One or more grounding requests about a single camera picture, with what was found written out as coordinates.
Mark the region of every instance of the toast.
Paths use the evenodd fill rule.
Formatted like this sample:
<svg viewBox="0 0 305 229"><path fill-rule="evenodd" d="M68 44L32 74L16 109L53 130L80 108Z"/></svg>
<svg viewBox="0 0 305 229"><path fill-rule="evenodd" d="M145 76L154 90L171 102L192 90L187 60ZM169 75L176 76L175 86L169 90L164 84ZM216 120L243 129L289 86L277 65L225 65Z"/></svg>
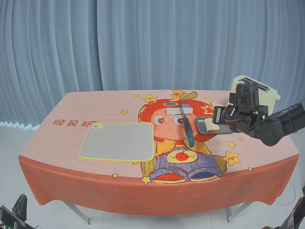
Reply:
<svg viewBox="0 0 305 229"><path fill-rule="evenodd" d="M208 132L219 132L220 128L218 125L212 123L213 118L206 118L204 123Z"/></svg>

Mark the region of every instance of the knife blade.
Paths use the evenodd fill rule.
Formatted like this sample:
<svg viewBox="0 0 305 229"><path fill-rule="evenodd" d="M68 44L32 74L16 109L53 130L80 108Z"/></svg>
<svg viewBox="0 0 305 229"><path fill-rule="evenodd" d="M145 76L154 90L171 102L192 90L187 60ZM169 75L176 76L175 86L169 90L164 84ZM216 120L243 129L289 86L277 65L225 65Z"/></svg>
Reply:
<svg viewBox="0 0 305 229"><path fill-rule="evenodd" d="M182 103L181 100L179 100L179 105L180 105L180 113L181 113L181 117L183 119L183 125L184 125L184 131L185 131L185 135L188 139L189 142L189 146L190 147L194 147L195 145L195 140L194 140L194 136L193 136L193 130L192 130L192 126L190 124L189 119L185 116L184 114L184 110L182 107Z"/></svg>

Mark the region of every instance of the black equipment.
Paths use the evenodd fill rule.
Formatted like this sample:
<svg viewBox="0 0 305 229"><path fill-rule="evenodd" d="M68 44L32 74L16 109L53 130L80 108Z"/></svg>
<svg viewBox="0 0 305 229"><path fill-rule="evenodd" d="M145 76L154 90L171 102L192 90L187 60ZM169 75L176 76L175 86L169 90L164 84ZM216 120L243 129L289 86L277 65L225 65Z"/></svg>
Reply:
<svg viewBox="0 0 305 229"><path fill-rule="evenodd" d="M34 229L25 221L27 220L27 197L21 194L15 203L12 212L3 205L0 207L0 228L4 229Z"/></svg>
<svg viewBox="0 0 305 229"><path fill-rule="evenodd" d="M233 105L215 107L213 123L228 125L232 132L244 132L267 146L305 127L305 99L268 116L268 106L260 105L258 84L254 82L237 84L229 103Z"/></svg>

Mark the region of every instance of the label sticker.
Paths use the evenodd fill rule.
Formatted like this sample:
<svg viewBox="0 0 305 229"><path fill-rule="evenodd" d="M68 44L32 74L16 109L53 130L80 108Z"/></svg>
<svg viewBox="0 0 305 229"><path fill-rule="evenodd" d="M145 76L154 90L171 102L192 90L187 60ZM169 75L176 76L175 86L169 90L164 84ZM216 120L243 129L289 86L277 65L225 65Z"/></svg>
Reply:
<svg viewBox="0 0 305 229"><path fill-rule="evenodd" d="M216 123L219 123L221 108L217 109Z"/></svg>
<svg viewBox="0 0 305 229"><path fill-rule="evenodd" d="M173 103L173 102L167 102L167 103L164 103L163 105L165 105L165 106L176 106L178 104L177 103Z"/></svg>

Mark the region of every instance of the table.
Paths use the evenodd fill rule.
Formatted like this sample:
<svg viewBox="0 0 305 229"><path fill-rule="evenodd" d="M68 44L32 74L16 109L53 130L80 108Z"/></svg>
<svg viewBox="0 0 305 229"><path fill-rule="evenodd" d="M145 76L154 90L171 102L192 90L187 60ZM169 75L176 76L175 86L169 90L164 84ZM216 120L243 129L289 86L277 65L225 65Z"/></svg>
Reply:
<svg viewBox="0 0 305 229"><path fill-rule="evenodd" d="M208 90L68 93L27 143L19 163L40 205L61 200L81 217L74 205L154 216L205 212L244 202L247 207L253 201L271 205L286 187L298 151L289 137L268 147L242 133L197 134L194 118L212 116L209 103L225 106L228 97L229 91ZM166 115L166 108L176 108L181 98L193 108L188 115L196 140L192 151L179 119ZM79 157L91 124L139 121L154 125L156 154L151 161ZM190 161L169 162L175 151L188 153Z"/></svg>

